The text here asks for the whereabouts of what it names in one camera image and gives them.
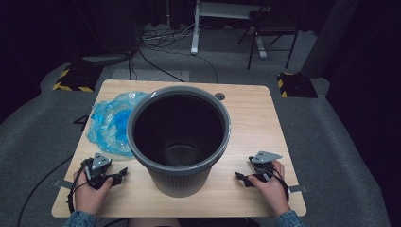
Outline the grey flat floor board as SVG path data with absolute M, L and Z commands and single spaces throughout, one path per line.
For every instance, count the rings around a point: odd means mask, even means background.
M 83 57 L 82 60 L 93 66 L 109 66 L 126 61 L 129 54 L 103 54 Z

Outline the black metal chair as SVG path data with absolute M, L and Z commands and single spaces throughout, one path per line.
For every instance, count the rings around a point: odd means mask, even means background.
M 286 49 L 288 57 L 285 68 L 288 68 L 298 34 L 299 28 L 286 16 L 282 6 L 274 5 L 273 3 L 265 3 L 261 5 L 258 10 L 249 13 L 248 27 L 237 43 L 241 44 L 245 37 L 253 38 L 247 65 L 247 68 L 250 69 L 253 59 L 253 49 L 256 46 L 256 40 L 258 38 L 274 36 L 275 39 L 271 42 L 271 44 L 274 44 L 283 36 L 292 36 L 291 45 Z

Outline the white desk frame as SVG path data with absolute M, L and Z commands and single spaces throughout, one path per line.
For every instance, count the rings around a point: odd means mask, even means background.
M 258 6 L 232 4 L 232 3 L 215 3 L 215 2 L 206 2 L 204 0 L 196 0 L 195 15 L 194 15 L 194 30 L 190 49 L 191 54 L 197 55 L 199 52 L 201 17 L 216 17 L 216 18 L 246 20 L 249 18 L 249 13 L 251 11 L 257 11 L 258 9 L 259 9 Z

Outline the person's left hand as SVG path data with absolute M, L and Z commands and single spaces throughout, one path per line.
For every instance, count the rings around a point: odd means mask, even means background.
M 108 178 L 99 189 L 93 189 L 87 184 L 84 173 L 78 176 L 78 188 L 75 191 L 75 206 L 78 211 L 91 215 L 96 215 L 106 197 L 107 192 L 112 187 L 113 178 Z

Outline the person's right hand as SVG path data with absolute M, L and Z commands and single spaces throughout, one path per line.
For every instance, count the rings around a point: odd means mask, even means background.
M 285 189 L 281 184 L 285 175 L 284 166 L 278 161 L 273 161 L 272 163 L 274 176 L 269 181 L 263 183 L 254 176 L 249 176 L 248 180 L 259 189 L 266 203 L 270 206 L 272 213 L 278 217 L 289 211 L 290 207 Z

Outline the blue plastic trash bag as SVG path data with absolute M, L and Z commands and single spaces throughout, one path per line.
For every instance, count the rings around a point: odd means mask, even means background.
M 87 138 L 99 149 L 111 155 L 132 158 L 127 127 L 133 108 L 147 95 L 144 92 L 127 92 L 110 101 L 93 106 Z

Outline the grey padded column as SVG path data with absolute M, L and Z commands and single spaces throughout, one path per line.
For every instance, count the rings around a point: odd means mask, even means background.
M 303 76 L 316 79 L 323 75 L 355 14 L 358 2 L 359 0 L 336 1 L 300 70 Z

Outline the yellow black striped block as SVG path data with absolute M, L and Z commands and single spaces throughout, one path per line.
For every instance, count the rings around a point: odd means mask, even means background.
M 89 67 L 77 69 L 73 65 L 67 65 L 61 72 L 54 90 L 94 92 L 96 83 L 103 71 L 102 67 Z
M 281 97 L 318 97 L 310 79 L 301 74 L 280 73 L 277 82 Z

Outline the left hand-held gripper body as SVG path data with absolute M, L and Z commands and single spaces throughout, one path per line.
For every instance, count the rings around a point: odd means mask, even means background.
M 100 189 L 103 184 L 110 178 L 106 174 L 107 169 L 111 166 L 112 160 L 104 155 L 96 152 L 93 158 L 85 159 L 81 165 L 84 169 L 84 174 L 87 183 L 95 190 Z

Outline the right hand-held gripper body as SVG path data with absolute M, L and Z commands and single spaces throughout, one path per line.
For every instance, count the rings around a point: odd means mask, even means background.
M 258 151 L 255 156 L 250 157 L 250 162 L 253 165 L 255 173 L 253 174 L 259 181 L 266 183 L 271 178 L 281 180 L 281 177 L 274 174 L 275 168 L 273 161 L 281 159 L 280 154 L 267 152 L 264 150 Z

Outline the dark grey ribbed trash bin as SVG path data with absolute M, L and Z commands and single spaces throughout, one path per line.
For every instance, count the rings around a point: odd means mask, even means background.
M 131 152 L 156 187 L 174 198 L 197 193 L 224 153 L 229 115 L 212 96 L 153 93 L 132 112 L 127 128 Z

